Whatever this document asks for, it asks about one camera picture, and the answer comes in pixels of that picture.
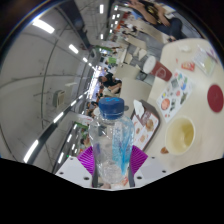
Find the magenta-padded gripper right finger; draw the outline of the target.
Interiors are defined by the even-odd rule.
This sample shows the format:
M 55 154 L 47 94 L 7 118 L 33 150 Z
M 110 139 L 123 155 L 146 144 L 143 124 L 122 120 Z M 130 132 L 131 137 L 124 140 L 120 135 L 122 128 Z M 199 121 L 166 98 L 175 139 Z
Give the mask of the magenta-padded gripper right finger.
M 167 175 L 167 170 L 156 157 L 149 157 L 138 147 L 132 148 L 128 180 L 131 188 L 139 188 Z

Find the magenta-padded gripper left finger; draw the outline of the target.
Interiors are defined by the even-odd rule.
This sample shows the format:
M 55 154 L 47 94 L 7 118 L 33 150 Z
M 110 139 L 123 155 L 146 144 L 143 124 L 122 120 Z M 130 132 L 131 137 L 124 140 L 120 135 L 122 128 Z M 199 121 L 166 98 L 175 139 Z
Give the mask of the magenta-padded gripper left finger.
M 84 188 L 96 188 L 98 174 L 92 148 L 85 149 L 77 157 L 70 156 L 56 172 L 56 176 Z

